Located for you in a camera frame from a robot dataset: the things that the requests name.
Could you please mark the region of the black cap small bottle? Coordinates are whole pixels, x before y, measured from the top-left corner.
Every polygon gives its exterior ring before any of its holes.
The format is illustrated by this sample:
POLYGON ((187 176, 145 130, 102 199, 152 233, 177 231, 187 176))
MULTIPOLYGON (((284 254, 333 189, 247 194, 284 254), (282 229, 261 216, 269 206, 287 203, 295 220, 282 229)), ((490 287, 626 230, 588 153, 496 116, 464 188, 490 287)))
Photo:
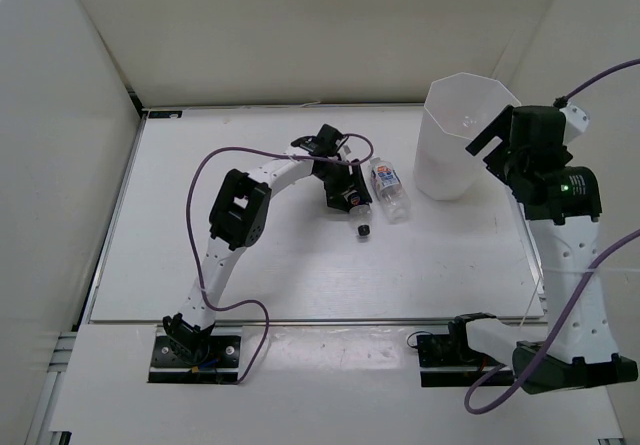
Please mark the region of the black cap small bottle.
POLYGON ((371 234, 372 210, 371 197, 368 192, 351 190, 343 194, 349 223, 360 240, 367 239, 371 234))

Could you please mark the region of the aluminium table rail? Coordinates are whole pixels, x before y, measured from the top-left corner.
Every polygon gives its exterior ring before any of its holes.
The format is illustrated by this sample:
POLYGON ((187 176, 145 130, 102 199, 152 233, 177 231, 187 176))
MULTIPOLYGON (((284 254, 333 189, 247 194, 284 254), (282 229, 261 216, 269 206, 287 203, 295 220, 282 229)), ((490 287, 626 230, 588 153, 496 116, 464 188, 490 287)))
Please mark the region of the aluminium table rail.
MULTIPOLYGON (((452 318, 369 318, 369 319, 274 319, 271 318, 269 323, 271 326, 441 326, 446 325, 452 318)), ((518 317, 503 317, 502 322, 507 325, 546 325, 547 321, 544 317, 527 317, 525 319, 518 317)), ((91 319, 89 324, 93 325, 160 325, 160 320, 97 320, 91 319)), ((218 326, 258 326, 264 325, 263 319, 234 319, 234 318, 217 318, 218 326)))

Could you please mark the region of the white cap labeled bottle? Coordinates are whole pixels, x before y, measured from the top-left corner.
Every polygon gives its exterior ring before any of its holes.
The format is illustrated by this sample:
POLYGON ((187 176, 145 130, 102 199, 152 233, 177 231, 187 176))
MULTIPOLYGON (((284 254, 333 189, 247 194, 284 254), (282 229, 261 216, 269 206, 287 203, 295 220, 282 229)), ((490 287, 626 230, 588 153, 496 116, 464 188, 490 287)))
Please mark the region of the white cap labeled bottle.
POLYGON ((369 174, 375 196, 391 223, 406 221, 410 215, 410 199, 389 161, 374 157, 369 160, 369 174))

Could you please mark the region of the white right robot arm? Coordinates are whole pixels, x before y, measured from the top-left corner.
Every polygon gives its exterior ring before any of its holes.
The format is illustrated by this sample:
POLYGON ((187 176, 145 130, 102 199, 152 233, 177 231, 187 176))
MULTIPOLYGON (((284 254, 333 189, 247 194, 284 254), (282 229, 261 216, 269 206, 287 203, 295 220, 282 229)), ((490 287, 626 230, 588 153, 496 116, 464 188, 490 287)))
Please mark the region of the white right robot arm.
POLYGON ((634 382, 637 363, 624 357, 610 330, 599 265, 623 238, 598 249, 602 213, 598 180, 571 165, 568 143, 589 125, 579 108, 506 106, 467 146, 521 206, 537 249, 546 297, 544 341, 518 338, 489 314, 459 318, 463 331, 449 352, 470 365, 483 354, 511 369, 512 391, 530 395, 634 382))

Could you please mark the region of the white octagonal plastic bin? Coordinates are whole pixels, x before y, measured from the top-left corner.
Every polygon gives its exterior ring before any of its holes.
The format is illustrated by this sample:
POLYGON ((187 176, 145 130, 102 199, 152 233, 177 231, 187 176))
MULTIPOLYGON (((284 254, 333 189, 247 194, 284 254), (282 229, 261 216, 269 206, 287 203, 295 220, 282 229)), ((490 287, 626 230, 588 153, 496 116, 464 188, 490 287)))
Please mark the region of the white octagonal plastic bin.
POLYGON ((462 72, 432 82, 413 169, 417 188, 437 201, 461 198, 484 168, 466 147, 506 106, 520 104, 491 78, 462 72))

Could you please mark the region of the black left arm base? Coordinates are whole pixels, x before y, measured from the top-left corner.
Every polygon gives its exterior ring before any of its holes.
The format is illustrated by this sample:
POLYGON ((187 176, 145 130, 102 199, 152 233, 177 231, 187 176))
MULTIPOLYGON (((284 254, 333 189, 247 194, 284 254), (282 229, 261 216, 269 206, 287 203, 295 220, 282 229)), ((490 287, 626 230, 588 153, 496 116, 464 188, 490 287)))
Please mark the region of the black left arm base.
POLYGON ((155 384, 231 385, 239 378, 241 332, 187 324, 165 316, 157 330, 148 379, 155 384))

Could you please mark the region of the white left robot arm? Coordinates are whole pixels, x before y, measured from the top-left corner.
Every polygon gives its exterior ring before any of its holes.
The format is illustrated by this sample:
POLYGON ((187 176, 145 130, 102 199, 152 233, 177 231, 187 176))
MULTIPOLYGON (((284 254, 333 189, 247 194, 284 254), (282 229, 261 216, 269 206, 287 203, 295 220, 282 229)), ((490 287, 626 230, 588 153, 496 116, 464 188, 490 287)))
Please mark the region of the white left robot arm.
POLYGON ((191 367, 204 366, 211 355, 210 337, 219 312, 248 304, 266 308, 256 299, 226 307, 219 302, 240 257, 263 234, 271 199, 297 181, 313 176, 323 182, 328 207, 350 212, 371 201, 360 166, 373 152, 368 138, 355 133, 342 134, 325 126, 315 136, 294 140, 280 154, 231 146, 204 157, 191 180, 185 204, 196 277, 179 311, 163 318, 170 348, 177 357, 191 367), (248 172, 238 169, 227 172, 209 213, 207 250, 201 256, 193 232, 192 201, 205 166, 225 152, 249 153, 267 157, 269 161, 248 172))

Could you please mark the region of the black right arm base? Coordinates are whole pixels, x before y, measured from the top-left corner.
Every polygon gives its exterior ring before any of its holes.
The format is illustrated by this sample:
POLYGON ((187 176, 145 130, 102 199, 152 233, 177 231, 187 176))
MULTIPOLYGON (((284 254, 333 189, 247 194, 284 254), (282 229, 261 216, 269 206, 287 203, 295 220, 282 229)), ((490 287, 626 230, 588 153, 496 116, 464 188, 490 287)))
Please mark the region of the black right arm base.
POLYGON ((487 313, 464 314, 447 324, 447 331, 418 331, 409 347, 418 354, 420 386, 467 388, 486 377, 484 387, 514 383, 512 354, 521 331, 487 313))

